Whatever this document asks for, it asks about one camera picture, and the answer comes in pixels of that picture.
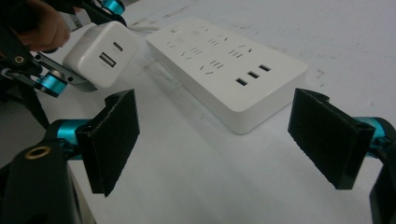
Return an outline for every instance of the black rubber pad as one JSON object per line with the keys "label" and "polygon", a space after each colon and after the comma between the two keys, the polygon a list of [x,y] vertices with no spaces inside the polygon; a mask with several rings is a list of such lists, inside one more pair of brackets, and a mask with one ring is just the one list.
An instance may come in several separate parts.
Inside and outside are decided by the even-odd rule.
{"label": "black rubber pad", "polygon": [[78,128],[78,145],[93,193],[107,196],[114,189],[139,133],[133,90],[108,96],[106,107]]}
{"label": "black rubber pad", "polygon": [[336,189],[352,189],[374,132],[326,95],[296,89],[289,133]]}

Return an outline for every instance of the human hand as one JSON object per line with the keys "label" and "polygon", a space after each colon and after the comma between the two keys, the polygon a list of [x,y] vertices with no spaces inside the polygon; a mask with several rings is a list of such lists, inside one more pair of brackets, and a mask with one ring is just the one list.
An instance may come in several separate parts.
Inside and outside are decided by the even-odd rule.
{"label": "human hand", "polygon": [[61,14],[53,7],[39,1],[26,0],[37,16],[34,30],[17,33],[17,37],[32,51],[45,51],[62,47],[69,39],[69,30]]}

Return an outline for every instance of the usb port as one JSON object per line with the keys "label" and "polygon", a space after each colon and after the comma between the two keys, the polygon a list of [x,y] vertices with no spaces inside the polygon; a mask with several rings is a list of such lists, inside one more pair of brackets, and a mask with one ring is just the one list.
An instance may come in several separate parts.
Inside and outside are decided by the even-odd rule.
{"label": "usb port", "polygon": [[248,83],[246,81],[244,81],[242,78],[238,78],[236,80],[237,83],[241,84],[242,86],[246,86]]}
{"label": "usb port", "polygon": [[271,68],[269,68],[269,67],[267,67],[267,66],[265,66],[263,64],[261,64],[259,67],[260,67],[260,69],[264,70],[265,72],[271,71]]}
{"label": "usb port", "polygon": [[122,47],[121,47],[119,44],[117,44],[116,42],[113,42],[113,46],[114,46],[117,50],[122,51]]}
{"label": "usb port", "polygon": [[110,57],[107,56],[107,54],[102,53],[99,56],[100,59],[102,59],[105,63],[107,63],[108,65],[110,65],[110,67],[114,67],[116,65],[116,62],[114,62]]}
{"label": "usb port", "polygon": [[250,75],[251,77],[254,77],[254,78],[258,78],[259,77],[259,75],[255,74],[254,72],[248,72],[247,74]]}

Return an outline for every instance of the white power strip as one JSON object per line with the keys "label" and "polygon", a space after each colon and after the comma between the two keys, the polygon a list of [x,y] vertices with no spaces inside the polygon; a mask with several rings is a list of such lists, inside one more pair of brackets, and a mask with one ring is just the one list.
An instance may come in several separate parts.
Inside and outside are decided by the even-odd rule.
{"label": "white power strip", "polygon": [[201,19],[146,40],[152,56],[235,133],[274,115],[304,85],[304,63]]}

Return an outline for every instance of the table surface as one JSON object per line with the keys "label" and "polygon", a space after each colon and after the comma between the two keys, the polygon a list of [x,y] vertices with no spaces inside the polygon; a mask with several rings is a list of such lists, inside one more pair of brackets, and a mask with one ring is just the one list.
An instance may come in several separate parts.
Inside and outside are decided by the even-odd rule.
{"label": "table surface", "polygon": [[[396,125],[396,2],[391,0],[140,0],[129,24],[164,27],[193,16],[308,65],[308,89],[348,115]],[[52,57],[61,60],[84,29]],[[140,49],[109,89],[39,94],[49,120],[90,119],[111,93],[135,89],[141,134],[113,192],[94,195],[82,161],[70,166],[101,223],[371,223],[382,167],[366,158],[353,190],[336,190],[287,129],[291,105],[250,133],[231,132]]]}

